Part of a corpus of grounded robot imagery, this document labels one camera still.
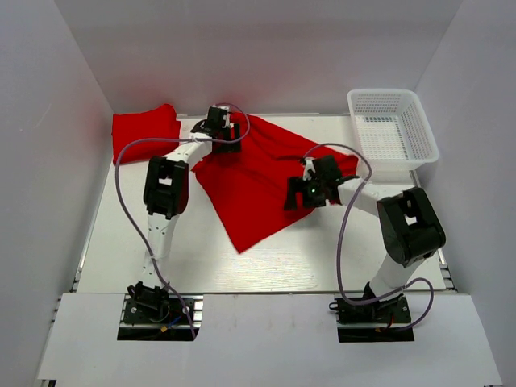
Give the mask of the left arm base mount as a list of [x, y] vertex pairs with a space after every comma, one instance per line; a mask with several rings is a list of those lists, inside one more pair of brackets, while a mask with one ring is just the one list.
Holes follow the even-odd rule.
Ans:
[[192, 342], [202, 322], [203, 297], [179, 300], [167, 289], [142, 282], [127, 287], [117, 340]]

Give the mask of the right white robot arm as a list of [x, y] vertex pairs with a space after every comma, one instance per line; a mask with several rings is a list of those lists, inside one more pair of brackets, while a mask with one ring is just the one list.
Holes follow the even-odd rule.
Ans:
[[385, 320], [393, 312], [393, 303], [416, 282], [412, 277], [415, 270], [446, 243], [445, 232], [426, 192], [412, 187], [387, 196], [368, 177], [343, 175], [333, 156], [303, 157], [301, 164], [303, 174], [287, 180], [284, 208], [344, 206], [335, 258], [338, 274], [342, 272], [343, 239], [352, 209], [377, 217], [386, 252], [377, 274], [366, 283], [359, 299], [345, 294], [342, 277], [337, 278], [337, 283], [341, 310], [367, 315], [376, 322]]

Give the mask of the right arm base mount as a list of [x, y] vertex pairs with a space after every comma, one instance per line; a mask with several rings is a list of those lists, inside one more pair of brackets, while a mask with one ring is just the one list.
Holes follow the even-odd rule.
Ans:
[[404, 295], [366, 306], [352, 306], [336, 298], [328, 307], [336, 315], [340, 343], [414, 342], [413, 328], [402, 330], [412, 323]]

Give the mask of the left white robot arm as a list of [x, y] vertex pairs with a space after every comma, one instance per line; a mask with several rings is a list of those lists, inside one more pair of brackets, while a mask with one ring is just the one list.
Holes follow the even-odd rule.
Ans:
[[241, 140], [251, 129], [241, 132], [238, 123], [230, 120], [232, 104], [215, 104], [207, 116], [196, 123], [185, 138], [148, 138], [137, 140], [176, 144], [166, 156], [152, 156], [144, 184], [144, 204], [148, 213], [148, 235], [144, 237], [148, 252], [144, 258], [143, 276], [136, 285], [127, 288], [131, 298], [152, 321], [169, 316], [169, 284], [160, 273], [170, 256], [173, 232], [189, 200], [189, 172], [212, 152], [238, 152]]

